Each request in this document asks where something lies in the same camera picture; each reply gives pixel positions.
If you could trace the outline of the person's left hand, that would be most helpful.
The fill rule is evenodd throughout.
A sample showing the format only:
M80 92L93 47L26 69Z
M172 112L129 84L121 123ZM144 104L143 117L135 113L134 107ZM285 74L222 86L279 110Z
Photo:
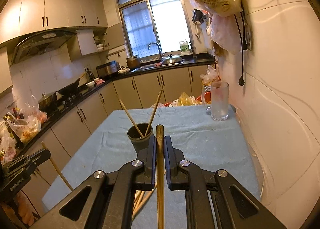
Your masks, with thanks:
M33 225L34 215L31 204L21 191L16 194L16 204L18 206L18 214L22 218L22 222L28 226Z

